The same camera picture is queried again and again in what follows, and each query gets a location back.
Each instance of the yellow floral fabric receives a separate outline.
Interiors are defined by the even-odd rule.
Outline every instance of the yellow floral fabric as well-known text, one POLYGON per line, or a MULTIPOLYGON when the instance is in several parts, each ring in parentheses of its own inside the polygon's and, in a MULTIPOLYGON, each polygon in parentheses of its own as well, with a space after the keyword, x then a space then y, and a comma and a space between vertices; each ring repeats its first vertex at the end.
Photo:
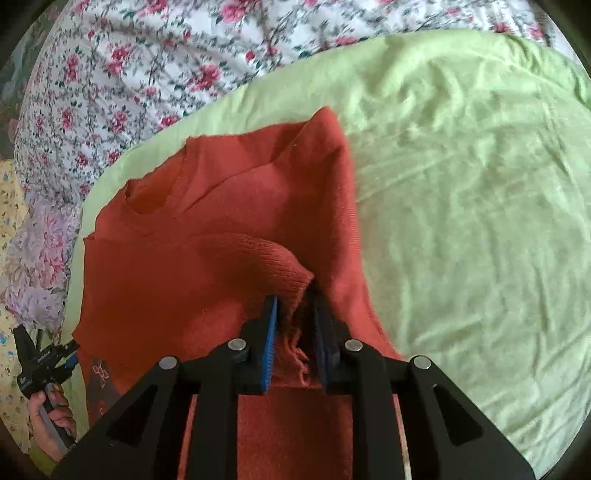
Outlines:
MULTIPOLYGON (((0 271, 4 269, 8 243, 27 214, 23 191, 14 172, 12 160, 0 161, 0 271)), ((21 368, 12 329, 14 316, 0 304, 0 416, 18 446, 30 448, 27 400, 17 387, 21 368)))

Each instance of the finger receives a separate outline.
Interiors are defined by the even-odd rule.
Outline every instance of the finger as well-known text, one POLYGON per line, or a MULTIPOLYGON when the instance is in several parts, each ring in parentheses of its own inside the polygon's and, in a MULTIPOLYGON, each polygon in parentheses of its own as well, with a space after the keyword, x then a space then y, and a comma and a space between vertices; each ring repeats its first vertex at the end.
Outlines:
POLYGON ((74 419, 64 417, 55 422, 58 427, 66 429, 70 435, 76 438, 76 421, 74 419))
POLYGON ((49 413, 49 418, 52 419, 52 421, 58 421, 59 419, 63 419, 63 418, 72 418, 74 415, 72 414, 72 411, 67 408, 67 407, 56 407, 53 410, 51 410, 49 413))
POLYGON ((39 415, 39 408, 43 407, 43 402, 45 402, 45 394, 43 392, 38 392, 31 395, 29 404, 27 405, 29 417, 31 419, 31 426, 33 427, 33 433, 37 439, 37 442, 41 443, 49 438, 47 427, 39 415))
POLYGON ((31 395, 31 398, 29 399, 29 404, 27 405, 29 416, 31 418, 34 416, 39 416, 39 407, 43 405, 43 402, 45 402, 44 392, 37 392, 31 395))
POLYGON ((67 407, 70 404, 70 402, 68 402, 68 399, 64 397, 63 392, 58 390, 53 390, 49 392, 49 399, 54 405, 57 404, 61 405, 62 407, 67 407))

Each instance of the human hand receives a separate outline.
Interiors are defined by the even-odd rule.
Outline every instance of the human hand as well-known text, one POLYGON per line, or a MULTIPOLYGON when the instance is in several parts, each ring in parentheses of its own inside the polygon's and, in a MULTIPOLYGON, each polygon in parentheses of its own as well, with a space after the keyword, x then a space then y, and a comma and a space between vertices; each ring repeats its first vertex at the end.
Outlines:
MULTIPOLYGON (((29 399, 28 411, 33 426, 33 437, 37 446, 45 452, 53 461, 59 462, 64 456, 52 438, 39 415, 39 408, 43 408, 45 402, 45 392, 37 392, 31 395, 29 399)), ((49 412, 49 418, 58 427, 65 428, 72 438, 76 438, 76 422, 74 421, 72 411, 68 408, 69 402, 64 397, 64 391, 60 384, 54 384, 54 390, 49 394, 49 399, 59 406, 49 412)))

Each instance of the light green fabric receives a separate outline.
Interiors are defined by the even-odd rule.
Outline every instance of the light green fabric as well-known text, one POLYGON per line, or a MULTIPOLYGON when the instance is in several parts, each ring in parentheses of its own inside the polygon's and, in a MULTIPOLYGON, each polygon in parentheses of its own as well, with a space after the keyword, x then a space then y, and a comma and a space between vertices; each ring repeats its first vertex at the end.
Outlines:
POLYGON ((126 152, 84 205, 64 340, 80 314, 82 238, 129 178, 188 136, 302 121, 323 105, 356 161, 365 273, 393 344, 432 357, 541 476, 591 399, 590 83, 514 37, 438 31, 322 53, 126 152))
POLYGON ((43 450, 41 450, 35 442, 31 442, 31 451, 29 457, 33 464, 47 476, 51 475, 51 472, 56 467, 56 463, 51 460, 43 450))

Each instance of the white floral fabric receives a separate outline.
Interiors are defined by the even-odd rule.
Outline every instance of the white floral fabric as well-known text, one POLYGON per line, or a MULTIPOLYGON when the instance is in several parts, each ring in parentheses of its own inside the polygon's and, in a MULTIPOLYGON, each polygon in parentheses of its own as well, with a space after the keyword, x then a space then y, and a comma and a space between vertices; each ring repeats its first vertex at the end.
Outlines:
POLYGON ((127 148, 282 65, 445 28, 549 42, 528 0, 70 1, 22 103, 15 166, 31 217, 8 252, 5 304, 59 329, 81 202, 127 148))

